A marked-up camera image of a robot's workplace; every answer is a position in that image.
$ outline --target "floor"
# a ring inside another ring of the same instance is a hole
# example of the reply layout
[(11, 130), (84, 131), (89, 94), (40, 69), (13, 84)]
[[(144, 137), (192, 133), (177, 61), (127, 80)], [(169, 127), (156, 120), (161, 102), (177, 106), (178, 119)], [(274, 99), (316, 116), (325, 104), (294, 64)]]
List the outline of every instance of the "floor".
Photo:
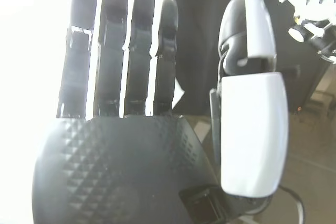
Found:
[[(207, 131), (206, 136), (204, 132), (198, 134), (212, 159), (211, 141), (208, 141), (211, 131), (204, 126), (209, 123), (209, 119), (191, 117), (188, 120), (198, 131), (200, 127)], [(335, 122), (336, 120), (332, 125), (323, 115), (309, 113), (290, 116), (288, 157), (281, 184), (293, 189), (302, 198), (306, 209), (306, 224), (335, 223), (336, 138), (332, 135)], [(260, 215), (254, 216), (253, 221), (259, 224), (297, 224), (295, 202), (279, 190), (270, 206)]]

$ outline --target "black finger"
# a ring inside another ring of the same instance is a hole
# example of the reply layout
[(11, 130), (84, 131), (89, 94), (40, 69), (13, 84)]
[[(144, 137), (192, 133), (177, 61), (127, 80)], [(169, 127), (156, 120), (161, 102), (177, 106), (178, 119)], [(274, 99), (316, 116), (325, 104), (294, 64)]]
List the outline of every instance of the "black finger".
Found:
[(175, 89), (176, 33), (178, 27), (177, 4), (164, 0), (159, 27), (159, 49), (157, 52), (154, 115), (170, 114)]
[(102, 0), (93, 109), (95, 116), (119, 114), (127, 4), (128, 0)]
[(124, 114), (145, 114), (155, 0), (134, 0)]
[(97, 0), (72, 0), (57, 118), (84, 118)]

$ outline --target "cable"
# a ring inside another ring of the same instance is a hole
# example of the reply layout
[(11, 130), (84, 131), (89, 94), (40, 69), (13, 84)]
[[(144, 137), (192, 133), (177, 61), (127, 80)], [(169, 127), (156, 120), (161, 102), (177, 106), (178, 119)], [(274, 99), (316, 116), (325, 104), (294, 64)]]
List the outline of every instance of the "cable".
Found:
[(295, 200), (296, 206), (298, 208), (299, 224), (305, 224), (306, 212), (304, 210), (304, 205), (303, 205), (303, 202), (302, 202), (302, 199), (300, 198), (300, 196), (295, 191), (293, 191), (292, 189), (289, 189), (289, 188), (284, 187), (282, 185), (280, 185), (279, 188), (281, 190), (287, 192)]

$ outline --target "textured palm surface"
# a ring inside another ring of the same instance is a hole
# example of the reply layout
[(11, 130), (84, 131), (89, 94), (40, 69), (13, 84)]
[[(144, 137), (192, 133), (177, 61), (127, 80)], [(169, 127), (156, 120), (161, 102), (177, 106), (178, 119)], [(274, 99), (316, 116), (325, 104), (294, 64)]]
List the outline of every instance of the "textured palm surface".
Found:
[(191, 223), (179, 192), (218, 184), (184, 118), (56, 120), (34, 174), (35, 224)]

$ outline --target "wire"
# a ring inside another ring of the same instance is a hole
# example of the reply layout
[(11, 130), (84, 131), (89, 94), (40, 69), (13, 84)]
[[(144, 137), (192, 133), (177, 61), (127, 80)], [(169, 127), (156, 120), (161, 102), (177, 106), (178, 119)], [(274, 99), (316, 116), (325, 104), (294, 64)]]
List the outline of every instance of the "wire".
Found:
[(303, 202), (302, 202), (302, 199), (300, 198), (300, 196), (295, 191), (293, 191), (292, 189), (289, 189), (289, 188), (284, 187), (282, 185), (280, 185), (279, 188), (281, 190), (287, 192), (295, 200), (296, 206), (298, 208), (299, 224), (305, 224), (306, 212), (304, 210), (304, 205), (303, 205)]

